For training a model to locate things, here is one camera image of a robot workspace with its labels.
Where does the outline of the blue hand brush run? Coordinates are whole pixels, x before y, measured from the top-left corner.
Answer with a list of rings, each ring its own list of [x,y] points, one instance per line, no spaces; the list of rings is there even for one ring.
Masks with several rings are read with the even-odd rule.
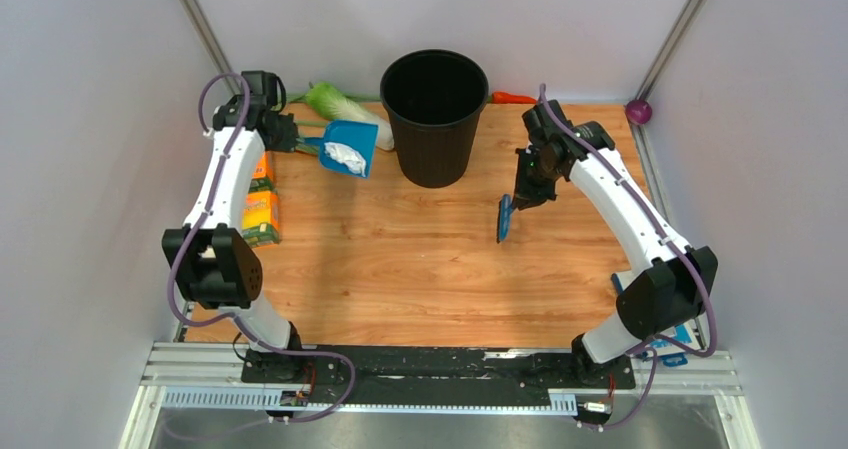
[[[509,234],[511,217],[514,208],[512,206],[512,198],[509,194],[504,194],[498,205],[498,217],[496,226],[496,242],[502,243]]]

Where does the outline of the blue plastic dustpan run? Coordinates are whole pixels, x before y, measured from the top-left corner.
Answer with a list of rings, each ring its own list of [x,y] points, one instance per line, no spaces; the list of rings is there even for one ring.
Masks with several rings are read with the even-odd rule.
[[[318,161],[324,169],[368,179],[377,136],[375,124],[335,120],[326,126],[321,137],[306,137],[304,143],[317,149]]]

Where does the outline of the paper scrap table edge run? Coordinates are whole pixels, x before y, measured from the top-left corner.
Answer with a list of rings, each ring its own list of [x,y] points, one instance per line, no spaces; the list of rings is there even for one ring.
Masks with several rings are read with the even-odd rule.
[[[324,151],[330,160],[343,165],[349,173],[355,175],[365,174],[367,161],[352,147],[341,143],[327,142],[324,145]]]

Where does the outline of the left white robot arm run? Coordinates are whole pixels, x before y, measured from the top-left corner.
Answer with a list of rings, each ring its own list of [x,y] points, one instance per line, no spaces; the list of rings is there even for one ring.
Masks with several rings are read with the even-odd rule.
[[[198,197],[178,228],[164,231],[169,265],[168,305],[184,326],[207,327],[230,320],[256,354],[268,353],[267,369],[282,383],[299,380],[306,368],[294,325],[262,292],[262,264],[242,234],[253,171],[267,150],[294,148],[298,128],[282,114],[286,91],[272,72],[230,73],[241,88],[201,120],[212,142]]]

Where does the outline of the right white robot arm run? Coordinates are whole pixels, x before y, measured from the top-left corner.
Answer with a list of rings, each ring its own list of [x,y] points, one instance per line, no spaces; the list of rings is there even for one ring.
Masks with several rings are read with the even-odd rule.
[[[630,278],[616,308],[599,326],[572,342],[573,379],[592,388],[605,380],[610,362],[634,353],[666,330],[705,315],[708,357],[716,349],[710,293],[718,269],[715,253],[695,248],[663,218],[626,168],[607,131],[597,122],[573,125],[555,100],[538,101],[522,115],[529,144],[517,149],[514,192],[499,209],[497,239],[509,231],[513,211],[556,198],[564,179],[593,204],[630,264]]]

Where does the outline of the napa cabbage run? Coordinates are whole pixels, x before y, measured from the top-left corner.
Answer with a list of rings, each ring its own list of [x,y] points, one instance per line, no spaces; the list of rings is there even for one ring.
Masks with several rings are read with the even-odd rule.
[[[328,82],[312,84],[304,94],[304,101],[324,119],[376,125],[378,128],[376,146],[384,151],[395,149],[395,141],[389,122],[345,95],[334,85]]]

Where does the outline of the orange carrot back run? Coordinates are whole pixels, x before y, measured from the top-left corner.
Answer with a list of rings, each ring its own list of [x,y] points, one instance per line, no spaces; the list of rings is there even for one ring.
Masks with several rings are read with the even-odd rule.
[[[531,104],[535,105],[537,99],[527,95],[512,94],[504,91],[495,91],[491,94],[489,102],[491,104],[506,105],[506,104]]]

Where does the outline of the purple onion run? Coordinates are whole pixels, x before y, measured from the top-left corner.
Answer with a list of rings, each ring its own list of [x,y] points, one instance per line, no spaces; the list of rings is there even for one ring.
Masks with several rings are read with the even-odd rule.
[[[624,108],[625,116],[631,124],[644,125],[648,123],[653,116],[653,108],[642,99],[634,99],[629,101]]]

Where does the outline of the black plastic trash bin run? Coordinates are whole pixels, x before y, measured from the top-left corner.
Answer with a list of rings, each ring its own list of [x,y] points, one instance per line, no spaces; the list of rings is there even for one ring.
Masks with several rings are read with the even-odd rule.
[[[380,98],[403,175],[424,188],[443,188],[466,172],[488,78],[469,57],[443,49],[406,54],[385,70]]]

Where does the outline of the blue product box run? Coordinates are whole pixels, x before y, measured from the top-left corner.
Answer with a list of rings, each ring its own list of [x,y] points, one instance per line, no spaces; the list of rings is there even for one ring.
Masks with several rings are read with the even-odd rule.
[[[611,275],[613,288],[618,295],[624,292],[625,287],[633,279],[634,275],[631,271],[614,272]],[[690,350],[702,350],[702,343],[699,340],[699,333],[694,322],[677,325],[664,331],[663,335],[685,345]],[[659,359],[666,367],[682,366],[688,362],[686,351],[662,338],[654,339],[650,346],[656,350]]]

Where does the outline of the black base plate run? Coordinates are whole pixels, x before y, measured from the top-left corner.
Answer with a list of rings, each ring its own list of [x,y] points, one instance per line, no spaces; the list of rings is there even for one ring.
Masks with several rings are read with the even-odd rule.
[[[319,345],[297,358],[248,350],[241,380],[313,388],[316,403],[335,402],[350,388],[350,404],[484,407],[547,405],[552,389],[636,386],[624,357],[589,370],[569,352],[357,345]]]

